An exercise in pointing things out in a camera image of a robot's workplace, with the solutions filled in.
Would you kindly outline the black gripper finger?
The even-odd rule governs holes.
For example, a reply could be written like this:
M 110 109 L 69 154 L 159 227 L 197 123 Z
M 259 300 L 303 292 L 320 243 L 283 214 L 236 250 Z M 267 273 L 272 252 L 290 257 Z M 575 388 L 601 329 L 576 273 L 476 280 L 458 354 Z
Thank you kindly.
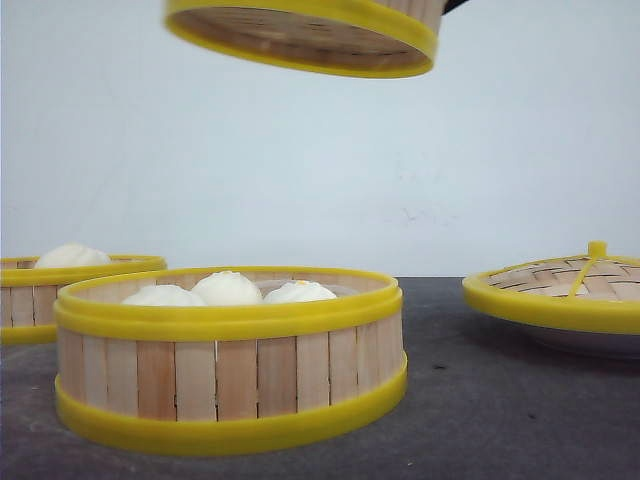
M 443 13 L 447 14 L 452 10 L 456 9 L 457 7 L 463 5 L 467 1 L 468 0 L 447 0 L 444 5 Z

